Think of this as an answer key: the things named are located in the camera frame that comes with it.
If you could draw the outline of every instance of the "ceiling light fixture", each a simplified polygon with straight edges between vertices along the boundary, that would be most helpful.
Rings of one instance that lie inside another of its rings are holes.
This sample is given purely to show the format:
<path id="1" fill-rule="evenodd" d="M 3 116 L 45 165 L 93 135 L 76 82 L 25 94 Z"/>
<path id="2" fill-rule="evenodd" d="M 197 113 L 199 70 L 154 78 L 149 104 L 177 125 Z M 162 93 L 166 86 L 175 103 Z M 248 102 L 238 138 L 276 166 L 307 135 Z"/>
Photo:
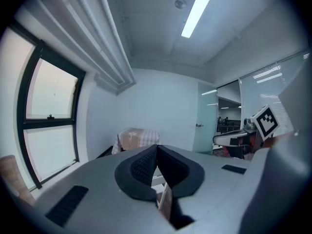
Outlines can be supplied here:
<path id="1" fill-rule="evenodd" d="M 270 95 L 266 95 L 266 94 L 260 94 L 260 97 L 262 97 L 262 98 L 278 98 L 278 96 L 270 96 Z"/>
<path id="2" fill-rule="evenodd" d="M 257 83 L 261 83 L 261 82 L 264 82 L 264 81 L 267 81 L 267 80 L 271 80 L 271 79 L 276 78 L 276 77 L 279 77 L 279 76 L 281 76 L 281 75 L 282 75 L 282 73 L 279 73 L 279 74 L 277 74 L 277 75 L 275 75 L 275 76 L 270 76 L 270 77 L 265 78 L 265 79 L 262 79 L 262 80 L 257 80 Z"/>
<path id="3" fill-rule="evenodd" d="M 209 0 L 195 0 L 181 34 L 183 37 L 189 38 L 191 36 L 208 2 Z"/>
<path id="4" fill-rule="evenodd" d="M 274 72 L 275 70 L 279 70 L 280 68 L 281 68 L 281 66 L 274 67 L 274 68 L 272 68 L 272 69 L 270 69 L 270 70 L 268 70 L 268 71 L 266 71 L 266 72 L 263 72 L 263 73 L 261 73 L 261 74 L 259 74 L 259 75 L 256 75 L 256 76 L 253 76 L 253 78 L 254 78 L 254 79 L 257 79 L 257 78 L 259 78 L 259 77 L 261 77 L 261 76 L 266 76 L 267 74 L 272 73 L 272 72 Z"/>
<path id="5" fill-rule="evenodd" d="M 204 96 L 204 95 L 207 95 L 207 94 L 210 94 L 210 93 L 214 93 L 214 92 L 216 92 L 216 89 L 215 89 L 215 90 L 208 91 L 208 92 L 205 92 L 205 93 L 203 93 L 203 94 L 201 94 L 201 95 Z"/>

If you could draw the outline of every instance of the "black window frame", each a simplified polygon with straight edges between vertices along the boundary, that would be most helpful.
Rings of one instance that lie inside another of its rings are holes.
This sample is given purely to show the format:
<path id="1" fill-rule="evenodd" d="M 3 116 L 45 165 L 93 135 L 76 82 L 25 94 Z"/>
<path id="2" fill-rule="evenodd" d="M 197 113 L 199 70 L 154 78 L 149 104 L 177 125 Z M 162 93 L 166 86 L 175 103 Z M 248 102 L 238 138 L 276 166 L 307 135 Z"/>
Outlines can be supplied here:
<path id="1" fill-rule="evenodd" d="M 83 79 L 86 73 L 85 71 L 79 69 L 73 63 L 68 61 L 62 55 L 57 53 L 55 50 L 47 46 L 43 40 L 36 38 L 32 33 L 27 31 L 16 20 L 12 21 L 12 23 L 9 25 L 9 28 L 12 29 L 15 33 L 20 35 L 25 40 L 27 40 L 28 42 L 35 45 L 35 49 L 32 52 L 28 60 L 28 63 L 25 67 L 25 70 L 21 79 L 20 87 L 19 87 L 19 95 L 18 95 L 18 102 L 17 102 L 17 130 L 18 130 L 19 145 L 20 145 L 21 153 L 25 161 L 27 170 L 35 186 L 38 189 L 40 189 L 43 183 L 47 182 L 48 180 L 50 180 L 57 174 L 61 173 L 62 171 L 67 169 L 69 166 L 51 175 L 50 177 L 44 179 L 42 182 L 40 182 L 36 176 L 36 173 L 34 171 L 34 168 L 28 156 L 26 143 L 24 139 L 24 130 L 72 125 L 73 126 L 73 144 L 74 144 L 74 151 L 75 151 L 75 162 L 79 162 L 78 148 L 77 148 L 77 135 L 76 135 L 77 108 L 78 108 L 78 100 L 79 100 L 79 95 L 81 92 Z M 27 105 L 30 82 L 32 80 L 32 77 L 33 77 L 33 74 L 34 74 L 34 71 L 35 71 L 35 68 L 39 59 L 43 59 L 49 62 L 50 64 L 56 66 L 57 68 L 78 78 L 76 82 L 74 96 L 73 96 L 70 118 L 49 118 L 49 119 L 27 119 L 26 118 L 26 105 Z"/>

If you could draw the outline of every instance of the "black slot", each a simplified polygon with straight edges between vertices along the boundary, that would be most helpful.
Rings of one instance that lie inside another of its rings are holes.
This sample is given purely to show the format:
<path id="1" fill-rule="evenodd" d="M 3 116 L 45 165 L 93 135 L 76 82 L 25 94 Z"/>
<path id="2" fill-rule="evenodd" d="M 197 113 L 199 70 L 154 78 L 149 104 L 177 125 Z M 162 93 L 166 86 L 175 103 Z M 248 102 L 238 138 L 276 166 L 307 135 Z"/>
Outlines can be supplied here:
<path id="1" fill-rule="evenodd" d="M 230 138 L 230 145 L 231 146 L 238 146 L 239 142 L 238 142 L 238 138 Z"/>
<path id="2" fill-rule="evenodd" d="M 45 216 L 63 227 L 88 190 L 75 185 Z"/>
<path id="3" fill-rule="evenodd" d="M 234 173 L 238 173 L 238 174 L 244 174 L 246 172 L 246 168 L 241 168 L 241 167 L 231 166 L 231 165 L 224 165 L 222 169 L 228 170 Z"/>

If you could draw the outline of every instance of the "black grille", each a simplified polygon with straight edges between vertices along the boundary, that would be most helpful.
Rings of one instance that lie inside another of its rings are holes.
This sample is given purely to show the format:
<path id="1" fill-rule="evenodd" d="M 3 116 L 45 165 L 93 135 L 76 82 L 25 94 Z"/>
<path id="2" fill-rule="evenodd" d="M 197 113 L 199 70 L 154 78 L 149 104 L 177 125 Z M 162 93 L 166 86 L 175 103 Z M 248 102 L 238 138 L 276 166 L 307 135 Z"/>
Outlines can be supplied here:
<path id="1" fill-rule="evenodd" d="M 156 149 L 131 164 L 131 175 L 145 185 L 151 186 L 153 174 L 157 166 Z"/>
<path id="2" fill-rule="evenodd" d="M 231 165 L 224 165 L 222 169 L 228 170 L 234 173 L 238 173 L 238 174 L 244 174 L 246 172 L 246 168 L 231 166 Z"/>
<path id="3" fill-rule="evenodd" d="M 45 216 L 63 227 L 89 189 L 75 185 Z"/>

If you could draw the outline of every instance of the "ceiling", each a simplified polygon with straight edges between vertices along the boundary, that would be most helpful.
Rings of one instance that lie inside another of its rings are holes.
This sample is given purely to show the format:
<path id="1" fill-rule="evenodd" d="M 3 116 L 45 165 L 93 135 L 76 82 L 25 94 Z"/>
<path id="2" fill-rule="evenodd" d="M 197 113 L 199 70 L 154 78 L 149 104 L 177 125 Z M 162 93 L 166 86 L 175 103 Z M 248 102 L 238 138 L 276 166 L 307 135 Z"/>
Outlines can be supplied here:
<path id="1" fill-rule="evenodd" d="M 185 0 L 182 10 L 175 1 L 119 0 L 130 60 L 179 63 L 188 65 L 190 72 L 208 70 L 207 62 L 231 40 L 239 39 L 239 33 L 273 2 L 210 0 L 188 39 L 181 32 L 195 0 Z"/>
<path id="2" fill-rule="evenodd" d="M 222 107 L 229 107 L 229 108 L 238 108 L 240 106 L 240 103 L 234 103 L 231 101 L 227 101 L 224 99 L 219 98 L 218 99 L 218 108 L 221 109 Z"/>

